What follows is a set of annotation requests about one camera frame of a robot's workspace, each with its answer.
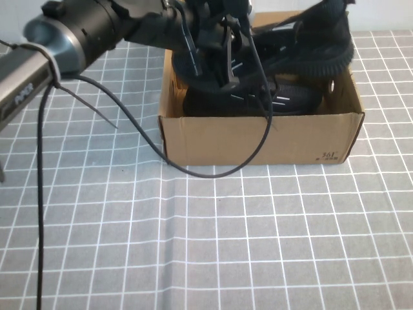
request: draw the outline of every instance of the white grid line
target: white grid line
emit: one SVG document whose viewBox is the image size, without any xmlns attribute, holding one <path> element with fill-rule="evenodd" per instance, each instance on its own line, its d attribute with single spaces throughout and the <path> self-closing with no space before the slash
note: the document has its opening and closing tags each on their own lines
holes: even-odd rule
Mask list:
<svg viewBox="0 0 413 310">
<path fill-rule="evenodd" d="M 217 248 L 217 286 L 218 286 L 218 310 L 221 310 L 221 279 L 220 279 L 220 269 L 219 264 L 219 237 L 218 237 L 218 208 L 217 208 L 217 182 L 214 179 L 214 215 L 215 215 L 215 239 Z"/>
<path fill-rule="evenodd" d="M 79 82 L 79 84 L 78 84 L 78 86 L 77 86 L 76 93 L 79 92 L 79 87 L 80 87 L 80 82 Z M 70 120 L 68 121 L 68 127 L 67 127 L 66 131 L 68 131 L 69 124 L 70 124 Z M 90 133 L 92 133 L 92 131 L 93 131 L 93 126 L 94 126 L 94 124 L 92 124 L 92 126 L 91 126 L 91 128 L 90 128 Z M 64 148 L 64 146 L 65 146 L 65 140 L 66 140 L 66 139 L 64 139 L 63 142 L 62 142 L 62 148 L 61 148 L 62 153 L 63 153 L 63 148 Z M 84 171 L 85 171 L 85 168 L 86 168 L 87 154 L 88 154 L 88 152 L 86 152 L 85 159 L 84 159 L 84 161 L 83 161 L 82 173 L 81 173 L 81 179 L 80 179 L 81 181 L 82 181 L 82 179 L 83 179 Z M 50 199 L 50 197 L 51 197 L 51 195 L 52 195 L 52 192 L 53 192 L 53 188 L 51 188 L 51 190 L 50 190 L 49 199 Z M 77 194 L 76 194 L 76 202 L 79 201 L 80 192 L 81 192 L 81 187 L 79 186 L 79 188 L 78 188 L 78 190 L 77 190 Z M 63 271 L 64 271 L 64 269 L 65 269 L 65 263 L 66 263 L 66 257 L 67 257 L 67 252 L 68 252 L 68 246 L 69 246 L 69 244 L 70 244 L 70 235 L 72 234 L 73 223 L 74 223 L 74 220 L 75 220 L 75 217 L 76 217 L 76 210 L 77 210 L 77 204 L 75 204 L 75 207 L 74 207 L 74 210 L 73 210 L 71 225 L 70 225 L 70 228 L 69 228 L 69 233 L 68 233 L 67 241 L 66 241 L 65 253 L 64 253 L 64 255 L 63 255 L 63 261 L 62 261 L 62 264 L 61 264 L 61 270 L 60 270 L 60 274 L 59 274 L 59 280 L 58 280 L 58 283 L 57 283 L 56 294 L 59 294 L 59 291 L 60 291 L 61 281 L 62 281 L 62 277 L 63 277 Z M 54 299 L 53 309 L 56 308 L 56 305 L 57 305 L 57 297 Z"/>
<path fill-rule="evenodd" d="M 250 270 L 250 283 L 251 283 L 251 301 L 252 301 L 253 310 L 256 310 L 256 295 L 255 295 L 255 291 L 254 291 L 254 279 L 253 279 L 253 276 L 252 276 L 250 238 L 249 238 L 249 233 L 248 233 L 247 207 L 246 207 L 246 204 L 245 204 L 245 190 L 244 190 L 243 171 L 241 170 L 239 173 L 241 174 L 241 190 L 242 190 L 242 193 L 243 193 L 245 236 L 246 236 L 246 240 L 247 240 L 248 267 L 249 267 L 249 270 Z"/>
<path fill-rule="evenodd" d="M 124 78 L 125 78 L 125 74 L 126 74 L 127 64 L 128 64 L 128 59 L 126 59 L 126 61 L 125 61 L 124 74 L 123 74 Z M 123 81 L 122 82 L 122 88 L 121 88 L 121 94 L 123 93 L 124 86 L 125 86 L 125 82 Z M 117 120 L 116 120 L 116 126 L 117 127 L 119 126 L 119 117 L 120 117 L 120 115 L 121 115 L 121 109 L 119 108 L 117 110 Z M 114 161 L 116 137 L 117 137 L 117 131 L 115 131 L 113 142 L 112 142 L 112 153 L 110 155 L 110 163 L 113 163 L 113 161 Z M 112 172 L 112 166 L 109 167 L 109 172 L 108 172 L 108 176 L 107 176 L 107 179 L 106 179 L 105 202 L 103 204 L 101 223 L 100 223 L 100 226 L 99 226 L 99 234 L 97 235 L 97 247 L 96 247 L 95 258 L 94 258 L 94 262 L 93 262 L 92 276 L 90 278 L 89 295 L 88 295 L 87 306 L 86 306 L 87 309 L 89 309 L 89 307 L 90 307 L 90 299 L 91 299 L 92 293 L 93 293 L 93 284 L 94 284 L 94 280 L 95 280 L 95 273 L 96 273 L 95 270 L 96 270 L 97 256 L 98 256 L 98 253 L 99 253 L 99 244 L 100 244 L 100 241 L 101 241 L 103 219 L 104 219 L 104 216 L 105 216 L 105 210 L 106 210 L 106 205 L 107 205 L 106 200 L 108 198 L 108 190 L 109 190 L 110 173 L 111 172 Z"/>
<path fill-rule="evenodd" d="M 408 255 L 401 255 L 401 256 L 382 256 L 382 260 L 398 260 L 398 259 L 403 259 L 403 258 L 410 258 Z M 359 261 L 376 261 L 378 260 L 378 257 L 360 257 L 360 258 L 349 258 L 348 259 L 350 262 L 359 262 Z M 312 263 L 314 260 L 283 260 L 285 263 Z M 329 259 L 315 259 L 316 262 L 345 262 L 345 258 L 329 258 Z M 247 264 L 249 261 L 236 261 L 236 262 L 220 262 L 220 265 L 242 265 L 242 264 Z M 271 264 L 271 263 L 281 263 L 281 260 L 252 260 L 251 263 L 254 264 Z M 188 265 L 216 265 L 217 262 L 185 262 L 181 260 L 172 260 L 167 263 L 160 263 L 160 267 L 166 267 L 169 265 L 173 264 L 188 264 Z M 128 266 L 128 269 L 144 269 L 144 268 L 149 268 L 149 267 L 156 267 L 157 264 L 152 264 L 152 265 L 131 265 Z M 124 267 L 97 267 L 95 270 L 96 271 L 110 271 L 110 270 L 123 270 Z M 93 268 L 77 268 L 77 269 L 65 269 L 66 273 L 77 273 L 81 271 L 93 271 Z M 44 270 L 44 273 L 59 273 L 59 269 L 47 269 Z M 4 271 L 2 274 L 37 274 L 37 270 L 32 270 L 32 271 Z M 410 283 L 413 284 L 413 280 L 409 281 L 403 281 L 405 283 Z M 394 284 L 397 283 L 395 281 L 390 281 L 389 284 Z M 348 283 L 349 285 L 357 285 L 357 283 Z"/>
<path fill-rule="evenodd" d="M 142 106 L 142 111 L 141 111 L 141 119 L 143 116 L 143 106 Z M 139 135 L 139 139 L 137 141 L 137 147 L 136 147 L 136 163 L 139 161 L 139 142 L 140 142 L 141 136 Z M 135 180 L 137 179 L 137 165 L 135 166 Z M 136 182 L 134 182 L 134 191 L 133 191 L 133 197 L 135 198 L 136 194 Z M 130 211 L 130 223 L 129 223 L 129 233 L 128 233 L 128 244 L 126 247 L 126 259 L 125 259 L 125 272 L 123 273 L 123 284 L 122 284 L 122 297 L 121 297 L 121 305 L 120 309 L 123 309 L 123 303 L 125 302 L 125 292 L 126 292 L 126 277 L 127 277 L 127 272 L 128 272 L 128 265 L 129 265 L 129 250 L 130 250 L 130 239 L 132 237 L 132 224 L 134 220 L 134 207 L 135 203 L 132 203 L 131 211 Z"/>
<path fill-rule="evenodd" d="M 274 221 L 275 221 L 275 224 L 276 224 L 276 233 L 277 233 L 277 237 L 279 237 L 276 204 L 275 204 L 275 201 L 274 201 L 274 195 L 273 195 L 273 191 L 272 191 L 272 180 L 271 180 L 271 176 L 270 176 L 270 166 L 269 165 L 267 165 L 267 173 L 268 173 L 268 181 L 270 183 L 272 211 L 274 212 Z M 281 262 L 281 269 L 283 270 L 283 281 L 284 281 L 284 286 L 285 286 L 285 296 L 287 298 L 287 307 L 288 307 L 288 310 L 290 310 L 291 305 L 290 305 L 290 298 L 289 298 L 289 295 L 288 295 L 287 278 L 285 276 L 285 266 L 284 266 L 285 261 L 283 259 L 283 251 L 282 251 L 282 248 L 281 248 L 281 240 L 278 238 L 277 242 L 278 242 L 279 259 L 280 259 L 280 262 Z"/>
<path fill-rule="evenodd" d="M 298 184 L 298 191 L 299 191 L 299 193 L 301 194 L 301 186 L 300 186 L 300 184 L 299 184 L 299 178 L 298 178 L 297 166 L 296 166 L 296 165 L 294 165 L 294 171 L 295 171 L 295 173 L 296 173 L 297 184 Z M 319 276 L 319 274 L 318 274 L 318 268 L 317 268 L 317 263 L 316 263 L 316 256 L 314 255 L 314 248 L 313 248 L 313 246 L 312 246 L 310 228 L 309 228 L 309 226 L 308 226 L 308 220 L 307 220 L 307 215 L 306 215 L 306 211 L 305 211 L 305 207 L 304 207 L 304 200 L 303 200 L 303 196 L 302 196 L 302 195 L 300 195 L 300 200 L 301 200 L 301 206 L 302 206 L 302 208 L 303 208 L 305 226 L 306 226 L 307 234 L 308 234 L 308 240 L 310 241 L 312 261 L 313 261 L 313 263 L 314 263 L 314 270 L 315 270 L 315 272 L 316 272 L 317 284 L 318 284 L 318 289 L 319 289 L 320 298 L 321 298 L 321 305 L 323 306 L 323 310 L 325 310 L 323 290 L 321 289 L 320 276 Z"/>
<path fill-rule="evenodd" d="M 332 206 L 332 208 L 333 208 L 333 214 L 334 214 L 334 219 L 335 219 L 335 221 L 336 221 L 338 234 L 340 235 L 340 242 L 341 242 L 341 246 L 342 246 L 342 248 L 343 248 L 343 252 L 344 252 L 344 257 L 345 257 L 345 261 L 346 261 L 346 265 L 347 265 L 348 274 L 350 275 L 350 281 L 351 281 L 351 283 L 352 283 L 352 285 L 353 285 L 353 293 L 354 293 L 354 297 L 355 297 L 355 299 L 356 299 L 357 309 L 360 310 L 360 309 L 361 309 L 361 308 L 360 308 L 360 302 L 359 302 L 359 298 L 358 298 L 358 296 L 357 296 L 356 286 L 354 286 L 353 275 L 352 275 L 352 272 L 351 272 L 350 263 L 349 263 L 349 261 L 348 261 L 348 256 L 347 256 L 346 247 L 345 247 L 345 245 L 344 245 L 343 236 L 341 235 L 341 228 L 340 228 L 340 225 L 339 225 L 339 222 L 338 222 L 337 213 L 336 213 L 336 208 L 334 207 L 333 198 L 332 198 L 331 193 L 330 193 L 330 186 L 328 185 L 328 180 L 327 180 L 327 176 L 326 176 L 326 174 L 325 174 L 324 165 L 321 165 L 321 168 L 323 169 L 324 180 L 325 180 L 325 183 L 326 183 L 326 185 L 327 185 L 328 197 L 330 198 L 330 203 L 331 203 L 331 206 Z"/>
</svg>

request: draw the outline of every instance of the grid pattern mat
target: grid pattern mat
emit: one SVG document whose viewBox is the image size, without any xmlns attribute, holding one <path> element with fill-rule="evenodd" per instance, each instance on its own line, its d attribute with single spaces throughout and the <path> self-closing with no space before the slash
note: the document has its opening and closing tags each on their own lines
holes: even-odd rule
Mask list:
<svg viewBox="0 0 413 310">
<path fill-rule="evenodd" d="M 44 310 L 413 309 L 413 32 L 353 35 L 367 118 L 343 165 L 189 178 L 93 87 L 66 84 L 119 130 L 54 92 Z M 122 43 L 87 72 L 159 147 L 162 66 L 161 50 Z M 38 101 L 0 135 L 0 309 L 35 305 Z"/>
</svg>

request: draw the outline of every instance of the table surface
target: table surface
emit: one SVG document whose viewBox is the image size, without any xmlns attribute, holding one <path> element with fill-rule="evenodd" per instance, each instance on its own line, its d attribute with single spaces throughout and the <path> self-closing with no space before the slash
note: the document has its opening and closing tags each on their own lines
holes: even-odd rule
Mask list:
<svg viewBox="0 0 413 310">
<path fill-rule="evenodd" d="M 119 130 L 55 91 L 43 309 L 413 309 L 413 32 L 353 36 L 367 116 L 342 165 L 189 178 L 94 87 L 66 84 Z M 87 75 L 161 147 L 162 73 L 162 50 L 121 43 Z M 38 104 L 0 134 L 0 309 L 35 305 Z"/>
</svg>

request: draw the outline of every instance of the black sneaker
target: black sneaker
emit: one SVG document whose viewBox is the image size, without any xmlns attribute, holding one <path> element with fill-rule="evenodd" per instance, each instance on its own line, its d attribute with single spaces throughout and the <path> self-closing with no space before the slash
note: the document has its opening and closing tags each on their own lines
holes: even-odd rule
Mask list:
<svg viewBox="0 0 413 310">
<path fill-rule="evenodd" d="M 276 84 L 268 81 L 273 94 Z M 314 113 L 323 100 L 317 88 L 278 80 L 279 90 L 272 98 L 275 116 L 308 115 Z M 265 116 L 268 101 L 263 87 L 255 92 L 211 94 L 189 88 L 183 102 L 183 111 L 190 117 L 240 117 Z"/>
</svg>

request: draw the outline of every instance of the robotic arm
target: robotic arm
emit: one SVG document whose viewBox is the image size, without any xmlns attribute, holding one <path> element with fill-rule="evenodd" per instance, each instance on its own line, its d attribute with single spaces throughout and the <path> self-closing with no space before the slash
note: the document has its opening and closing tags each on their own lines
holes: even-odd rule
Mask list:
<svg viewBox="0 0 413 310">
<path fill-rule="evenodd" d="M 202 76 L 202 54 L 226 53 L 228 38 L 239 38 L 238 50 L 248 43 L 228 14 L 247 16 L 252 7 L 248 0 L 63 0 L 42 11 L 24 29 L 28 43 L 0 59 L 0 131 L 54 74 L 82 73 L 122 39 L 188 52 L 190 70 Z"/>
</svg>

